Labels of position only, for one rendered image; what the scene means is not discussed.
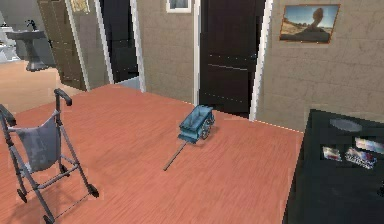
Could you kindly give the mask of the grey pedestal sink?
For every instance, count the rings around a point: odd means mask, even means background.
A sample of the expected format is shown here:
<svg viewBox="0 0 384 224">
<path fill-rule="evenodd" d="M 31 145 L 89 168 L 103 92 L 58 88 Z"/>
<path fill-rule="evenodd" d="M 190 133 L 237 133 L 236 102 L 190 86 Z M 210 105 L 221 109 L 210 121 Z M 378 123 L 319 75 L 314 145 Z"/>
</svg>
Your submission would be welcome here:
<svg viewBox="0 0 384 224">
<path fill-rule="evenodd" d="M 28 61 L 26 66 L 27 71 L 36 72 L 48 68 L 48 66 L 40 59 L 40 56 L 37 54 L 34 47 L 34 41 L 36 39 L 42 39 L 45 37 L 43 31 L 9 31 L 6 33 L 6 36 L 11 40 L 19 40 L 24 43 Z"/>
</svg>

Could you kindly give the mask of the black table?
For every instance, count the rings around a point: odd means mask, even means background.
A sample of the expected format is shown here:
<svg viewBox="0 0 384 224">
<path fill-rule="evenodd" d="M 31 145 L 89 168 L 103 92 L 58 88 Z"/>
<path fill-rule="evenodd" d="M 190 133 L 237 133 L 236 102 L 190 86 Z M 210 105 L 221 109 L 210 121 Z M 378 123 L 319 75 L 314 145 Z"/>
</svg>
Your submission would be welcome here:
<svg viewBox="0 0 384 224">
<path fill-rule="evenodd" d="M 344 156 L 357 138 L 384 143 L 384 123 L 348 117 L 362 126 L 359 132 L 348 132 L 331 124 L 343 117 L 310 111 L 279 224 L 384 224 L 384 155 L 374 155 L 377 162 L 371 169 L 323 156 L 325 147 Z"/>
</svg>

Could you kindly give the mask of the grey plate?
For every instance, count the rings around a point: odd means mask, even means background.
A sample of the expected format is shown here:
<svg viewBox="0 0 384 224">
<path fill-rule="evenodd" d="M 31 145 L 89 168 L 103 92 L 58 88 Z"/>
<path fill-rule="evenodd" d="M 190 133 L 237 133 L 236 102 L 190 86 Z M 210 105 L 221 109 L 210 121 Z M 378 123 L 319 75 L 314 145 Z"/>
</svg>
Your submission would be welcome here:
<svg viewBox="0 0 384 224">
<path fill-rule="evenodd" d="M 362 130 L 362 126 L 360 124 L 347 119 L 331 119 L 330 124 L 341 131 L 360 132 Z"/>
</svg>

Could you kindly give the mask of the blue toy wagon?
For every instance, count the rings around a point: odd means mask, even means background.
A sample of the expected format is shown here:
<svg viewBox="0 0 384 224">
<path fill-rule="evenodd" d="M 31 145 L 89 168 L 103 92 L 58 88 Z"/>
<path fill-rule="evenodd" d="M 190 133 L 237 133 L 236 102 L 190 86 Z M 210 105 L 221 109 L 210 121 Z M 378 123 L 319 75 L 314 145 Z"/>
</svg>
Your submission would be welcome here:
<svg viewBox="0 0 384 224">
<path fill-rule="evenodd" d="M 178 138 L 181 139 L 183 143 L 163 167 L 163 170 L 166 171 L 170 167 L 187 144 L 196 144 L 199 140 L 205 140 L 209 136 L 214 122 L 215 117 L 212 107 L 205 105 L 194 107 L 179 125 L 180 133 L 178 134 Z"/>
</svg>

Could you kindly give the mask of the yellow framed picture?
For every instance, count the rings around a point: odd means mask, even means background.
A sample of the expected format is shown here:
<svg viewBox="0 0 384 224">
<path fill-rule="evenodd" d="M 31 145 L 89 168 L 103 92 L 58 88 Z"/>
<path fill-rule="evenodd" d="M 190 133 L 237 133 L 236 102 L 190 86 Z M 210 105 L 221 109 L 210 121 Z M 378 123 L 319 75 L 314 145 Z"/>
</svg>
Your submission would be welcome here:
<svg viewBox="0 0 384 224">
<path fill-rule="evenodd" d="M 88 0 L 70 0 L 72 11 L 75 13 L 89 13 L 89 2 Z"/>
</svg>

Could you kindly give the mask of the white framed picture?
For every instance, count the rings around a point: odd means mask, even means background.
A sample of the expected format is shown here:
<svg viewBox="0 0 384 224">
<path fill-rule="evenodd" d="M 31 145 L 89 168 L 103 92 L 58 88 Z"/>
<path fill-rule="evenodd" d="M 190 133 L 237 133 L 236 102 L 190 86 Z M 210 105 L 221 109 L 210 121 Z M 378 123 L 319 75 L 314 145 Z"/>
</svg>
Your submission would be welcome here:
<svg viewBox="0 0 384 224">
<path fill-rule="evenodd" d="M 167 0 L 166 11 L 168 13 L 190 13 L 192 11 L 191 0 Z"/>
</svg>

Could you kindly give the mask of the brown room door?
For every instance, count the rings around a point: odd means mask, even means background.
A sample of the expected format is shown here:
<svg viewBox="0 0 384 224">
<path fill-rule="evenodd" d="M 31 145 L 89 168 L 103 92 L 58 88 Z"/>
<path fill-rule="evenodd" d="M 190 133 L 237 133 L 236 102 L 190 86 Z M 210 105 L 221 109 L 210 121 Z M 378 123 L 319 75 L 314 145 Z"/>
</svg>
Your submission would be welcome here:
<svg viewBox="0 0 384 224">
<path fill-rule="evenodd" d="M 62 84 L 85 91 L 83 72 L 65 0 L 37 0 Z"/>
</svg>

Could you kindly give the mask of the black room door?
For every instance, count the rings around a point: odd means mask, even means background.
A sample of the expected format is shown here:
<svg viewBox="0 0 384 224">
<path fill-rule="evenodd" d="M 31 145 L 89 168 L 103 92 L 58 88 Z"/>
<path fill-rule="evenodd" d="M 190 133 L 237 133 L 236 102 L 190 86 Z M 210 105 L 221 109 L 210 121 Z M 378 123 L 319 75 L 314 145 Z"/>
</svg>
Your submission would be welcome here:
<svg viewBox="0 0 384 224">
<path fill-rule="evenodd" d="M 100 0 L 115 82 L 139 75 L 130 0 Z"/>
<path fill-rule="evenodd" d="M 202 0 L 199 102 L 250 114 L 266 0 Z"/>
</svg>

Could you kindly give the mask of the framed desert rock picture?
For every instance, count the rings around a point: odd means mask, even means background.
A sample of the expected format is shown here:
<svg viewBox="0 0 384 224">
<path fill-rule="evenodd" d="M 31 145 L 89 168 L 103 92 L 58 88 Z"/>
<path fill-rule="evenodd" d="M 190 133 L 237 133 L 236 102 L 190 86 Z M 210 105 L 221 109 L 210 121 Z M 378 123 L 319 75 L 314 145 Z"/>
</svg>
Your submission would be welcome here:
<svg viewBox="0 0 384 224">
<path fill-rule="evenodd" d="M 286 5 L 279 40 L 329 44 L 339 9 L 339 4 Z"/>
</svg>

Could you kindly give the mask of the grey rollator walker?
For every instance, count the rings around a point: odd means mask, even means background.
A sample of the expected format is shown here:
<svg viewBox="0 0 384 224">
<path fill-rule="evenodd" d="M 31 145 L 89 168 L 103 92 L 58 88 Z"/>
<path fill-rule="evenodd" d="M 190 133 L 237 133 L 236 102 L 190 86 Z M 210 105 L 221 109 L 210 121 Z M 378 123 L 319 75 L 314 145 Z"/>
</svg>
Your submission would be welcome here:
<svg viewBox="0 0 384 224">
<path fill-rule="evenodd" d="M 66 211 L 70 210 L 88 195 L 92 195 L 95 198 L 99 196 L 97 188 L 88 182 L 61 120 L 60 99 L 63 98 L 67 106 L 72 105 L 72 99 L 60 88 L 55 89 L 54 94 L 55 109 L 53 113 L 42 125 L 36 127 L 17 127 L 13 114 L 4 105 L 0 104 L 2 132 L 19 183 L 17 193 L 24 203 L 28 202 L 27 195 L 30 192 L 36 194 L 46 212 L 43 216 L 46 224 L 54 224 L 63 213 L 54 215 L 51 212 L 41 194 L 41 190 L 51 186 L 63 177 L 69 177 L 71 172 L 79 171 L 88 193 L 68 207 Z M 35 181 L 33 178 L 34 173 L 47 170 L 55 163 L 58 164 L 58 174 L 44 183 Z"/>
</svg>

